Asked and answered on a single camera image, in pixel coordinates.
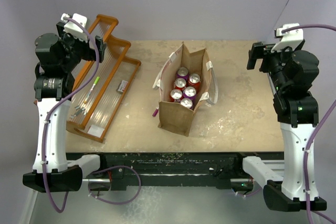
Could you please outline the brown canvas tote bag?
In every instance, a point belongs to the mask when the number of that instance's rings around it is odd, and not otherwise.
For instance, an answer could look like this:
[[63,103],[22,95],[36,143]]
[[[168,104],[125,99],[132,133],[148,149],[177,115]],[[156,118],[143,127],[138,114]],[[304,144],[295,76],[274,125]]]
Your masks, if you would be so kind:
[[[200,75],[201,78],[192,109],[170,100],[173,81],[181,67],[185,67],[191,74]],[[189,136],[198,108],[204,103],[215,105],[218,100],[218,82],[207,50],[204,48],[190,52],[187,46],[182,43],[178,49],[170,54],[160,69],[154,81],[153,89],[158,90],[160,94],[157,107],[158,127],[175,134]]]

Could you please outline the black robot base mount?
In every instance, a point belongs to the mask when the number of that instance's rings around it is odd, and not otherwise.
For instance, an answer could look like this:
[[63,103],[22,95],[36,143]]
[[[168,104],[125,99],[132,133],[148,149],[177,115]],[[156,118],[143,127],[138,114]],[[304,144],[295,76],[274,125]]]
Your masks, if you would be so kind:
[[243,158],[257,156],[274,163],[283,152],[193,152],[193,153],[99,153],[100,170],[84,181],[105,185],[110,190],[128,186],[252,188],[250,175],[243,171]]

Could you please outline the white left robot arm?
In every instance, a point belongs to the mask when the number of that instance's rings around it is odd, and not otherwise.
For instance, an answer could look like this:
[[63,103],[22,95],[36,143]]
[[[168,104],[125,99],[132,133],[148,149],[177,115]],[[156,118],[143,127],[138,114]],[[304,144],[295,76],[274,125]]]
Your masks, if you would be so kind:
[[78,191],[90,173],[96,178],[108,172],[107,163],[98,155],[78,160],[66,158],[66,123],[71,98],[83,89],[74,89],[74,68],[82,61],[102,63],[106,44],[92,37],[84,23],[65,17],[58,22],[57,33],[46,33],[35,40],[35,99],[39,115],[38,146],[30,173],[23,185],[41,193]]

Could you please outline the purple soda can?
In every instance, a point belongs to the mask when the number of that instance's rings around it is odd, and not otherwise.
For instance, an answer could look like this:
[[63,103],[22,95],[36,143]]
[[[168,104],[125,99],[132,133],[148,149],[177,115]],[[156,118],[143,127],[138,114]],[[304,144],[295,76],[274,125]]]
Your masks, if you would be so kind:
[[181,101],[180,101],[180,104],[188,109],[191,109],[193,110],[193,107],[194,107],[194,104],[193,104],[193,101],[189,98],[183,98]]
[[188,80],[188,77],[189,77],[189,71],[187,68],[185,67],[180,67],[178,68],[177,72],[176,72],[176,78],[182,78],[184,79],[185,81]]
[[193,102],[196,99],[196,95],[197,95],[197,91],[194,87],[186,87],[183,90],[183,98],[188,98],[188,99],[192,100]]

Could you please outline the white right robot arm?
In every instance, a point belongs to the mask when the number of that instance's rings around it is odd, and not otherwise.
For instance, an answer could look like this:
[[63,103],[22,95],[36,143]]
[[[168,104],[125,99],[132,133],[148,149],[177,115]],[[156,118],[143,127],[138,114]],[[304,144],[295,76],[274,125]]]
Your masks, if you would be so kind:
[[263,190],[270,210],[294,212],[325,211],[314,183],[313,132],[319,123],[317,100],[309,89],[319,74],[318,58],[305,50],[285,46],[279,51],[272,44],[256,42],[248,52],[247,69],[262,60],[259,70],[266,73],[273,93],[273,106],[284,141],[283,175],[277,174],[256,156],[234,164],[238,177],[248,174]]

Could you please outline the red cola can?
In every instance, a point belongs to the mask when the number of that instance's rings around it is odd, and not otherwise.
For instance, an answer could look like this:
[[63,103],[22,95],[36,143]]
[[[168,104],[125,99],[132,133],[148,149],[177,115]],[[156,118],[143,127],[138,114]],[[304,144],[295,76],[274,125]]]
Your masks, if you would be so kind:
[[173,89],[170,92],[170,101],[180,103],[183,99],[183,92],[179,89]]
[[198,74],[193,73],[189,75],[188,80],[187,80],[187,86],[188,87],[193,87],[196,92],[198,92],[201,84],[201,78]]
[[181,90],[183,91],[185,88],[186,88],[186,80],[183,79],[183,78],[177,78],[175,81],[174,81],[174,89],[178,89],[178,90]]

